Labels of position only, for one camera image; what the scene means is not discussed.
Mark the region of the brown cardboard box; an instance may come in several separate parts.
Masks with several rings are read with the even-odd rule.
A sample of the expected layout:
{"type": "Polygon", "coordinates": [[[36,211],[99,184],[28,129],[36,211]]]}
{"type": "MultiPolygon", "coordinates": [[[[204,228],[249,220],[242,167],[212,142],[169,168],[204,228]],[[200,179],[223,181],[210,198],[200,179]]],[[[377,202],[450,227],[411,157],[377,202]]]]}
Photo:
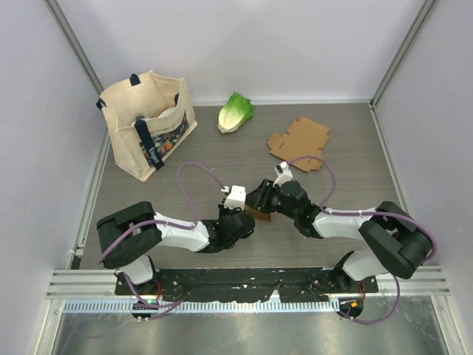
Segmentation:
{"type": "Polygon", "coordinates": [[[252,209],[250,206],[245,207],[245,211],[249,213],[255,220],[271,222],[273,215],[271,213],[264,213],[260,210],[252,209]]]}

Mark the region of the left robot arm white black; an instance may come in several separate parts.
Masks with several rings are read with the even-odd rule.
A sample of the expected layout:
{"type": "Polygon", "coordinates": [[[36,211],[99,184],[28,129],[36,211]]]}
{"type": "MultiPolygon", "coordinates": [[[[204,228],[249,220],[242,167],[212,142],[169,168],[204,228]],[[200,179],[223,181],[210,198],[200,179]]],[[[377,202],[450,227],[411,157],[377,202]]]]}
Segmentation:
{"type": "Polygon", "coordinates": [[[148,295],[158,289],[160,277],[149,252],[155,246],[186,249],[213,254],[232,248],[250,237],[254,218],[240,208],[219,205],[215,220],[196,223],[166,217],[154,211],[147,201],[136,203],[99,220],[96,225],[104,268],[115,270],[119,294],[148,295]]]}

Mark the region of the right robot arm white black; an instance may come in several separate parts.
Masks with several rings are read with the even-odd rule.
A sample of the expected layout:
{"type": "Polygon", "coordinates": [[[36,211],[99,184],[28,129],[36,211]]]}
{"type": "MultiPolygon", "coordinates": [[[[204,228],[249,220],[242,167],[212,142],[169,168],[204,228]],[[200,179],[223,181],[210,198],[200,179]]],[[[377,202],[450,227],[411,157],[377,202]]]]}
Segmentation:
{"type": "Polygon", "coordinates": [[[312,203],[295,180],[282,185],[263,180],[247,195],[246,204],[264,214],[283,214],[305,237],[364,241],[365,249],[347,252],[333,269],[335,286],[343,292],[378,274],[407,280],[435,251],[435,243],[425,229],[389,201],[358,212],[334,210],[312,203]]]}

